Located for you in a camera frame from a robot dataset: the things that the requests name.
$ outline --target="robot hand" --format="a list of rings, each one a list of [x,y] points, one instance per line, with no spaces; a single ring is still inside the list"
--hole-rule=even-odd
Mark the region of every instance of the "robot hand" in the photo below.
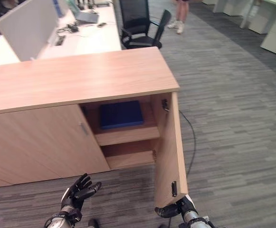
[[[101,182],[92,185],[87,173],[83,174],[70,188],[68,188],[61,201],[59,213],[49,218],[44,228],[73,228],[81,221],[81,209],[86,200],[92,197],[101,187]]]
[[[215,228],[209,217],[200,217],[195,205],[189,195],[186,195],[175,204],[164,208],[155,208],[155,212],[162,218],[171,218],[181,214],[185,224],[179,227],[184,228]]]
[[[92,185],[90,176],[83,174],[70,188],[68,188],[62,198],[61,209],[66,206],[82,209],[84,200],[93,196],[101,187],[101,182]]]

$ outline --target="black mesh backrest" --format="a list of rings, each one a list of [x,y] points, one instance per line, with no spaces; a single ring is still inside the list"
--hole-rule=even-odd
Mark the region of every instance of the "black mesh backrest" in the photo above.
[[[164,27],[167,25],[167,23],[170,21],[170,19],[171,19],[171,13],[168,10],[165,10],[162,14],[161,21],[160,21],[158,30],[157,30],[155,38],[154,38],[154,43],[161,39],[161,36],[164,32]]]
[[[120,0],[123,28],[132,34],[148,33],[150,26],[147,0]]]

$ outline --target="door handle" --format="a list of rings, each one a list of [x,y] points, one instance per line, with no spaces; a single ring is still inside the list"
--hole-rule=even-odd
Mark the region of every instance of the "door handle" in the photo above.
[[[82,122],[79,122],[79,125],[81,126],[82,131],[85,133],[85,135],[88,135],[88,132],[87,132],[87,130],[86,130],[84,124],[83,124]]]

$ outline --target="office chair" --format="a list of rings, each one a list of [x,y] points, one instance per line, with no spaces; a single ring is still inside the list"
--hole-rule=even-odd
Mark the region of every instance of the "office chair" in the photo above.
[[[127,48],[144,48],[157,46],[162,47],[160,42],[164,27],[171,19],[171,13],[164,11],[160,24],[151,21],[149,17],[149,8],[147,0],[120,0],[123,27],[121,43]],[[148,36],[150,24],[158,26],[154,38]],[[144,34],[138,38],[132,38],[132,35]]]

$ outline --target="shoe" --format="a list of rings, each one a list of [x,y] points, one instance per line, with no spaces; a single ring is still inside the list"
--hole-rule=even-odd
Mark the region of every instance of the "shoe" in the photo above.
[[[179,24],[180,21],[178,20],[174,20],[172,23],[170,23],[167,27],[169,29],[177,29],[178,28],[178,24]]]
[[[91,219],[88,221],[87,228],[100,228],[98,222],[95,219]]]
[[[179,21],[177,34],[181,34],[183,30],[184,30],[184,23],[182,21]]]

